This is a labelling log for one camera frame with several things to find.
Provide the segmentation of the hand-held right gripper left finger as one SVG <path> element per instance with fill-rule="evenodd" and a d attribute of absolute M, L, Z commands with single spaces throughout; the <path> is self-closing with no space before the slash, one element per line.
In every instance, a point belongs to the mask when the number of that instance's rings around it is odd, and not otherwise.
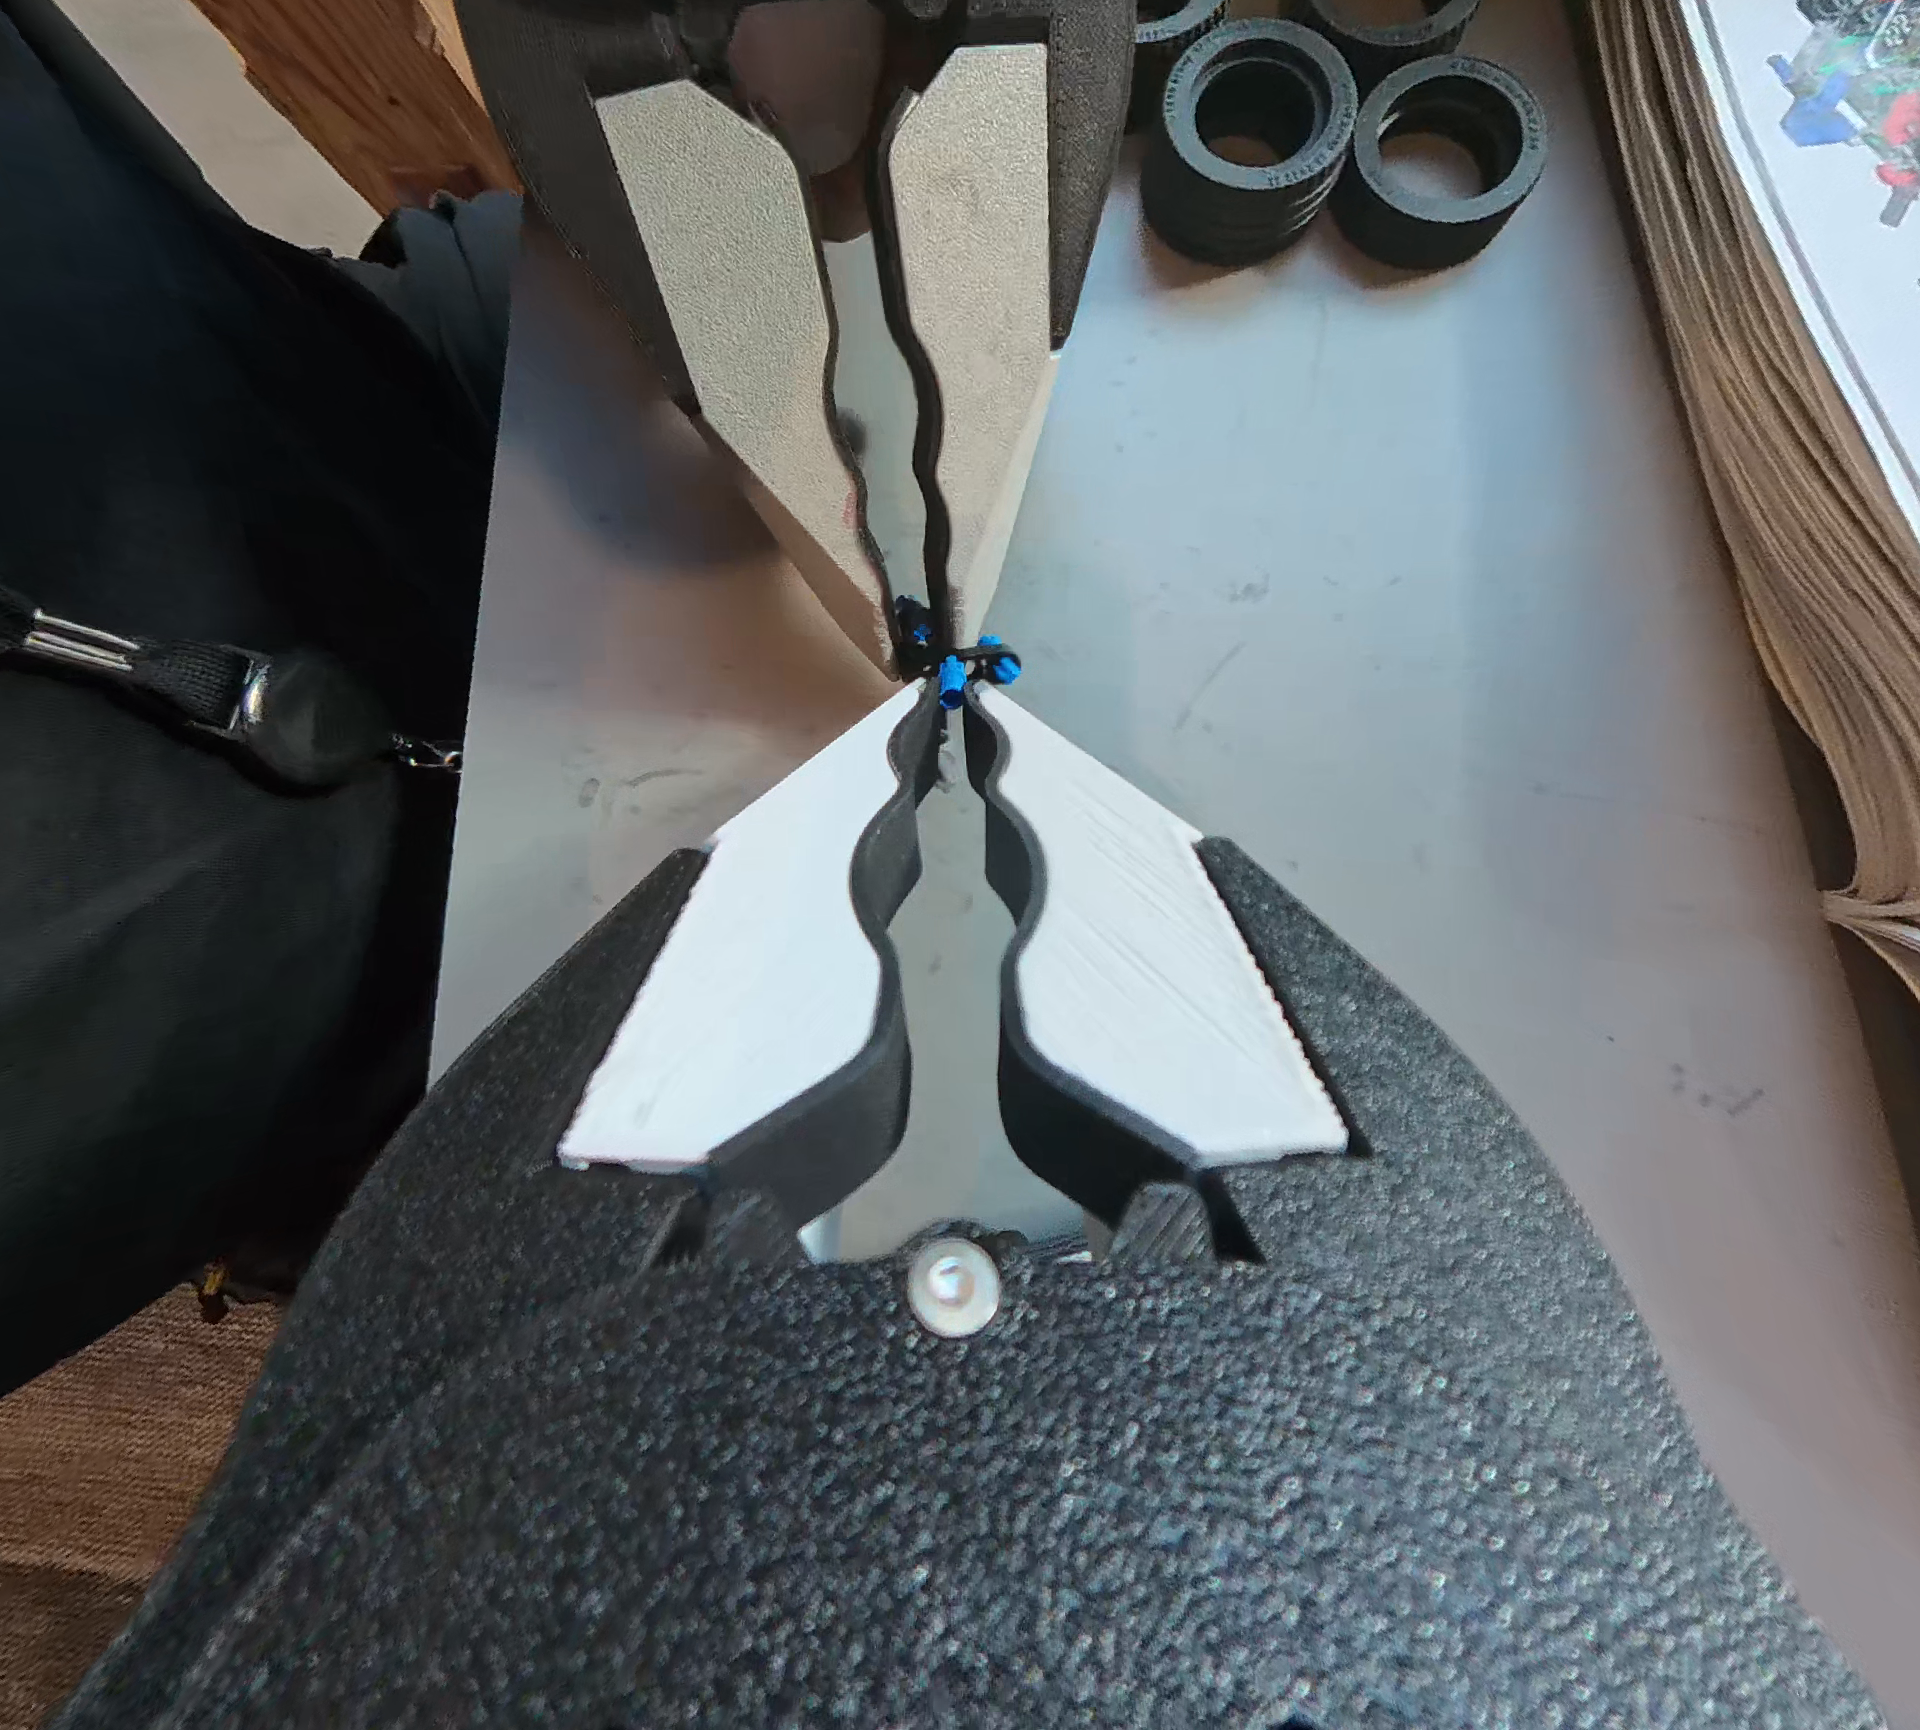
<path fill-rule="evenodd" d="M 709 837 L 556 1144 L 571 1172 L 760 1195 L 834 1262 L 901 1148 L 911 1046 L 892 925 L 923 874 L 943 710 L 904 687 Z"/>

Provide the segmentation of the person's left hand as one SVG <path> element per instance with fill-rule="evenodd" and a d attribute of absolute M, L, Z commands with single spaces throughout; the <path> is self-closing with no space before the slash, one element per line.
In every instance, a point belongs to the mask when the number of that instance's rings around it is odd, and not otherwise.
<path fill-rule="evenodd" d="M 781 134 L 833 245 L 872 231 L 868 177 L 892 84 L 889 39 L 890 23 L 871 0 L 762 2 L 733 26 L 733 89 Z"/>

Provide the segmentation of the wooden furniture panel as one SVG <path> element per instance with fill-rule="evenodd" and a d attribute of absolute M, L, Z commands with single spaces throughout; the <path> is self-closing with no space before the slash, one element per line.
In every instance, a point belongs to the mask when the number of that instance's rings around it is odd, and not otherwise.
<path fill-rule="evenodd" d="M 276 117 L 276 181 L 221 189 L 307 249 L 357 252 L 392 213 L 518 196 L 455 0 L 186 0 Z"/>

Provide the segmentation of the grey desk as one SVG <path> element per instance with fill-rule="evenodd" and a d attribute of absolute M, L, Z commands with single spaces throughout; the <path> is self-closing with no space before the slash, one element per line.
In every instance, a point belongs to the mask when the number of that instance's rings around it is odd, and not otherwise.
<path fill-rule="evenodd" d="M 1821 917 L 1565 0 L 1476 260 L 1211 275 L 1108 199 L 993 607 L 1020 701 L 1234 841 L 1474 1062 L 1788 1583 L 1917 1726 L 1917 1242 L 1886 969 Z M 431 1073 L 887 696 L 528 219 Z"/>

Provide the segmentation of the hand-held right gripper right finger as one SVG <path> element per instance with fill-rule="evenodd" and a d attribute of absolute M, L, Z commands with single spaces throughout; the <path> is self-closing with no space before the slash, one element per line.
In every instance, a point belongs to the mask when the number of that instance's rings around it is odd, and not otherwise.
<path fill-rule="evenodd" d="M 1228 1175 L 1345 1157 L 1352 1127 L 1207 861 L 1211 841 L 1007 691 L 965 702 L 985 874 L 1013 918 L 998 1116 L 1120 1250 L 1184 1227 L 1261 1264 Z"/>

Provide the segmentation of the black brick piece with pins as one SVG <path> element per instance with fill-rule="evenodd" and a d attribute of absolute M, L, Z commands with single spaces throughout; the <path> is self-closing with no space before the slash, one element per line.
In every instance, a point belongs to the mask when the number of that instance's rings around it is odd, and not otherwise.
<path fill-rule="evenodd" d="M 909 682 L 929 681 L 936 707 L 961 710 L 975 687 L 1013 687 L 1022 677 L 1022 660 L 1003 639 L 985 636 L 972 644 L 946 642 L 929 605 L 901 594 L 892 605 L 897 658 Z"/>

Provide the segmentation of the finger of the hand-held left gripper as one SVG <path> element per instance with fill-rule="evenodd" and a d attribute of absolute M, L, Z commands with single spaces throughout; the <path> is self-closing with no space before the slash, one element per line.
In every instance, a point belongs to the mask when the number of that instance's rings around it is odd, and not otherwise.
<path fill-rule="evenodd" d="M 696 406 L 834 627 L 901 681 L 864 478 L 834 403 L 839 327 L 804 177 L 779 134 L 688 79 L 594 103 Z"/>
<path fill-rule="evenodd" d="M 1042 42 L 966 45 L 898 100 L 878 144 L 927 584 L 955 650 L 985 636 L 1053 399 L 1047 105 Z"/>

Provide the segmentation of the black badge reel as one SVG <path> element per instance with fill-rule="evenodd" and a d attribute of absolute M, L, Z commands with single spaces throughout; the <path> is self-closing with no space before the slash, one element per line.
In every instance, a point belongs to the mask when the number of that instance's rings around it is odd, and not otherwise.
<path fill-rule="evenodd" d="M 303 791 L 333 791 L 383 763 L 460 776 L 466 744 L 401 733 L 384 702 L 344 665 L 293 650 L 248 665 L 227 729 L 264 773 Z"/>

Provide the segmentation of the open instruction booklet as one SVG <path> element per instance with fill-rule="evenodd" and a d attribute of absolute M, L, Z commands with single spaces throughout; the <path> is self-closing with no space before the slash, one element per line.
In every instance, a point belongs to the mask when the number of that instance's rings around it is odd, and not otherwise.
<path fill-rule="evenodd" d="M 1919 982 L 1917 0 L 1580 0 L 1694 460 Z"/>

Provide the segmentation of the person's dark clothing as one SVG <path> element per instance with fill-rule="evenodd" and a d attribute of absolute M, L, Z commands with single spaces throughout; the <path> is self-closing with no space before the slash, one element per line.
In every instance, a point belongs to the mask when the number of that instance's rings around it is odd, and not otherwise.
<path fill-rule="evenodd" d="M 313 1246 L 421 1100 L 458 779 L 279 782 L 248 665 L 463 740 L 518 202 L 255 229 L 52 0 L 4 0 L 4 1392 Z"/>

